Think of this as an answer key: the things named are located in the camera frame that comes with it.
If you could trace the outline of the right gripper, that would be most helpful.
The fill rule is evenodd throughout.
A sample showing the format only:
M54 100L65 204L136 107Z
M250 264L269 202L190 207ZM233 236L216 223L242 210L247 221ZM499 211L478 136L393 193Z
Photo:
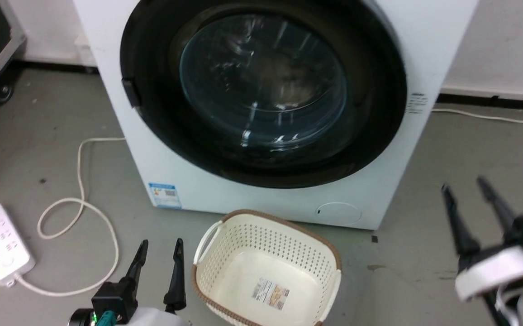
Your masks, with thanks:
M455 291L461 301L483 296L501 285L523 283L523 216L517 217L486 177L479 176L476 181L506 238L499 245L481 249L461 218L450 186L442 185L452 241L459 256Z

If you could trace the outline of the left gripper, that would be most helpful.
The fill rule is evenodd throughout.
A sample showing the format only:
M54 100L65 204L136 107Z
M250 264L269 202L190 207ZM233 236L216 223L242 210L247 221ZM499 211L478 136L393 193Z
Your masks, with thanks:
M189 326L177 315L187 306L185 288L185 255L183 239L176 240L173 272L164 296L163 310L139 307L136 289L140 272L146 263L148 240L143 240L125 278L118 283L104 283L93 296L91 308L76 309L68 321L70 326Z

